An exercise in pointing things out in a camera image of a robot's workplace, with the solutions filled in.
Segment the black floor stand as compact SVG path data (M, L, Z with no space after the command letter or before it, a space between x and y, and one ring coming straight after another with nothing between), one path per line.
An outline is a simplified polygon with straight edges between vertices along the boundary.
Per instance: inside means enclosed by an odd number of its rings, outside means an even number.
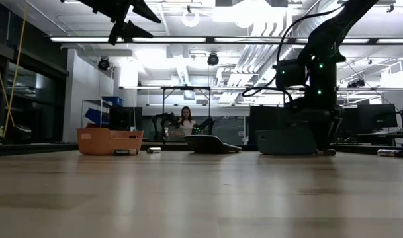
M22 145L32 143L32 130L26 126L16 125L7 128L3 144Z

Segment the teal plastic bin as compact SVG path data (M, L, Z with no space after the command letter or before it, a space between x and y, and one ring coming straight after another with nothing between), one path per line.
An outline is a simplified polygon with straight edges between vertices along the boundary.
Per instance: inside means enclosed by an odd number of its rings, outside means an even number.
M308 128L256 131L259 152L265 155L313 155L316 141Z

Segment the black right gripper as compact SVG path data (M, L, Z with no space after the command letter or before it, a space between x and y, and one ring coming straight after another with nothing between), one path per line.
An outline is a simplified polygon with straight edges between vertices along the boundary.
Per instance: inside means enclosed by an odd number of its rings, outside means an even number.
M343 113L334 99L299 97L287 102L285 108L293 118L323 125L312 127L316 150L330 149L330 132L338 129Z

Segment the blue storage bin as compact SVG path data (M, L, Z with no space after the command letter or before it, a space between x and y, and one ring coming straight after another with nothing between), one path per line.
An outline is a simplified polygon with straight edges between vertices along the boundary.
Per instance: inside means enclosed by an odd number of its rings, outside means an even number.
M124 101L117 96L102 96L102 99L111 103L113 106L123 107Z
M94 124L100 125L107 125L110 122L110 115L107 112L101 112L100 110L95 110L89 108L87 112L84 114L84 117L92 121Z

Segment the silver calculator with dark keys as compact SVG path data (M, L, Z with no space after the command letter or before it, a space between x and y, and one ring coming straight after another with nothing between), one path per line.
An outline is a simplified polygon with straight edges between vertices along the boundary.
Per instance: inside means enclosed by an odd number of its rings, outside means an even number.
M184 140L190 150L199 154L226 154L242 151L241 147L224 143L214 135L189 135L185 136Z

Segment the person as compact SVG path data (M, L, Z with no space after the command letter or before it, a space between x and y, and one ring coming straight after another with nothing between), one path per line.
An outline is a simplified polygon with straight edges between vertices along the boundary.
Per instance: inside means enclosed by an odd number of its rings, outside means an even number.
M181 109L181 119L179 120L179 128L183 135L191 135L195 124L196 121L192 119L191 109L188 106L184 106Z

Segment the orange plastic bin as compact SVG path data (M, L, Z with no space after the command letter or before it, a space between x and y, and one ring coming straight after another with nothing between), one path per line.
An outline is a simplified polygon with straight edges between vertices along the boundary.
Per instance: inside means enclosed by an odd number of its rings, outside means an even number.
M78 128L78 150L84 155L114 155L115 150L140 151L143 135L143 131Z

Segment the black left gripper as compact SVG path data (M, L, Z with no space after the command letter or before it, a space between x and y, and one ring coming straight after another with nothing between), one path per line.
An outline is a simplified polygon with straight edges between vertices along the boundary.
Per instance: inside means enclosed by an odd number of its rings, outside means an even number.
M84 5L92 8L92 12L101 13L114 24L110 34L108 43L113 46L118 39L124 42L130 42L132 38L153 38L154 36L144 29L136 26L131 20L125 22L125 18L130 6L132 11L145 19L155 23L161 23L157 15L147 6L144 0L77 0Z

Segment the folding table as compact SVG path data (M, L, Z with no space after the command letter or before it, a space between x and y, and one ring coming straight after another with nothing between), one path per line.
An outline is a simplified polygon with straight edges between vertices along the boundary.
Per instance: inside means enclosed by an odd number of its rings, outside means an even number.
M208 100L208 117L211 115L211 98L212 98L212 88L211 87L203 87L203 86L137 86L137 87L120 87L120 89L134 89L134 90L162 90L162 103L161 108L162 112L165 112L165 100L166 98L171 95L174 91L199 91L201 92L204 97Z

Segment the black computer monitor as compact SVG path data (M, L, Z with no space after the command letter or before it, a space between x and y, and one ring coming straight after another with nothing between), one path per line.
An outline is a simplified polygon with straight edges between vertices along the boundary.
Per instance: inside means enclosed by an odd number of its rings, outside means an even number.
M360 127L363 129L395 128L398 126L393 104L359 105Z
M276 130L286 124L287 111L276 106L251 106L249 110L249 133L259 130Z
M112 107L109 112L109 129L130 131L134 127L134 109L128 107Z

